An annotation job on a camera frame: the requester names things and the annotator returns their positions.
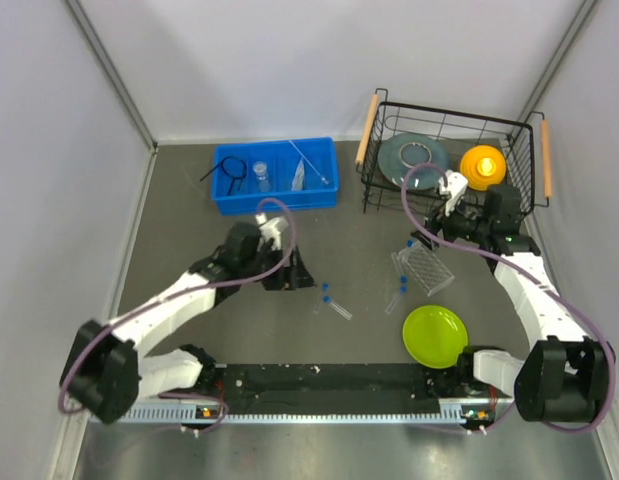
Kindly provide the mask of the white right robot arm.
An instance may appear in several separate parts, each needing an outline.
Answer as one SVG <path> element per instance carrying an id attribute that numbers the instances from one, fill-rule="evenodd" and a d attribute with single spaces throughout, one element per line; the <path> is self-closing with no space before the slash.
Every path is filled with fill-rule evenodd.
<path id="1" fill-rule="evenodd" d="M 476 396 L 490 385 L 514 400 L 527 422 L 568 434 L 589 433 L 605 419 L 616 387 L 615 354 L 600 329 L 562 298 L 542 257 L 515 250 L 514 237 L 496 239 L 502 253 L 457 245 L 482 257 L 509 296 L 530 347 L 518 359 L 495 347 L 480 348 L 456 370 L 458 388 Z"/>

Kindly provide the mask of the clear plastic bag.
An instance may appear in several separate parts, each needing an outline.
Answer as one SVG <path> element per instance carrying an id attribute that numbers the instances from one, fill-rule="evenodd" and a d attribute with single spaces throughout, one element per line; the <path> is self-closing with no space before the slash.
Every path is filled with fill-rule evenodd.
<path id="1" fill-rule="evenodd" d="M 294 176 L 291 182 L 292 191 L 302 191 L 305 186 L 305 164 L 302 159 L 299 160 Z"/>

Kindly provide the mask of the small clear glass funnel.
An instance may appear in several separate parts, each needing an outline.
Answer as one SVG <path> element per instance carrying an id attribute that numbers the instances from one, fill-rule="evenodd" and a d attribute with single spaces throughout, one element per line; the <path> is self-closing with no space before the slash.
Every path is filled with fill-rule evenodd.
<path id="1" fill-rule="evenodd" d="M 329 181 L 326 176 L 320 172 L 317 167 L 313 164 L 313 162 L 299 149 L 296 143 L 293 140 L 288 140 L 289 144 L 294 148 L 294 150 L 299 154 L 301 159 L 307 163 L 307 165 L 315 172 L 315 174 L 320 178 L 321 182 L 325 185 L 329 185 Z"/>

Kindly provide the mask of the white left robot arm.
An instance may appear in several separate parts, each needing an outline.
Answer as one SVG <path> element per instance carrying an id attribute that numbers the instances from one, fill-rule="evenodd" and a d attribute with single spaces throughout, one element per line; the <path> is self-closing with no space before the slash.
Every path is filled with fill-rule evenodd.
<path id="1" fill-rule="evenodd" d="M 200 348 L 185 345 L 168 354 L 152 350 L 188 321 L 211 311 L 244 285 L 267 291 L 311 288 L 315 281 L 298 247 L 285 246 L 296 228 L 284 216 L 238 222 L 223 244 L 192 264 L 171 286 L 141 306 L 77 331 L 60 377 L 58 405 L 77 401 L 104 424 L 127 414 L 139 400 L 186 389 L 205 396 L 215 387 L 214 361 Z"/>

